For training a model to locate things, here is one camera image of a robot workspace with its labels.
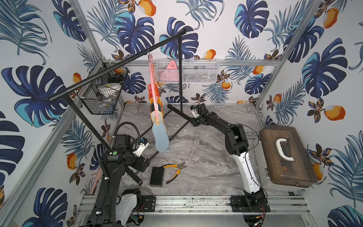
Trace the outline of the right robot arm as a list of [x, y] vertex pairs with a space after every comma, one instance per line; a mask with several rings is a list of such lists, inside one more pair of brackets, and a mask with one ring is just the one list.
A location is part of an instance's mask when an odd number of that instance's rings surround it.
[[249, 157], [249, 142], [244, 127], [241, 124], [231, 124], [220, 118], [215, 112], [209, 112], [204, 104], [191, 106], [190, 112], [195, 126], [206, 125], [214, 127], [225, 136], [225, 147], [237, 163], [244, 185], [245, 202], [235, 205], [235, 208], [246, 207], [251, 211], [263, 208], [267, 211], [267, 197], [264, 189], [258, 184]]

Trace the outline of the light blue insole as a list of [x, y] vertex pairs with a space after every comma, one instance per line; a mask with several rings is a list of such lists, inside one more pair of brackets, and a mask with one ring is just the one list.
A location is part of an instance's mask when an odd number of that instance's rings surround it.
[[152, 132], [155, 138], [155, 147], [160, 153], [166, 152], [169, 147], [169, 138], [166, 127], [162, 121], [157, 121], [152, 126]]

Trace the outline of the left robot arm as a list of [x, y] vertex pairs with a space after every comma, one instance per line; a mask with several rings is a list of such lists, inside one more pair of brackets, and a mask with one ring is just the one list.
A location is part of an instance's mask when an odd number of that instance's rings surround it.
[[125, 173], [142, 184], [142, 180], [137, 178], [130, 167], [140, 164], [141, 154], [147, 147], [146, 138], [133, 140], [127, 134], [115, 136], [112, 148], [106, 150], [98, 160], [102, 180], [86, 227], [125, 227], [132, 213], [142, 207], [139, 189], [129, 189], [119, 195], [119, 186]]

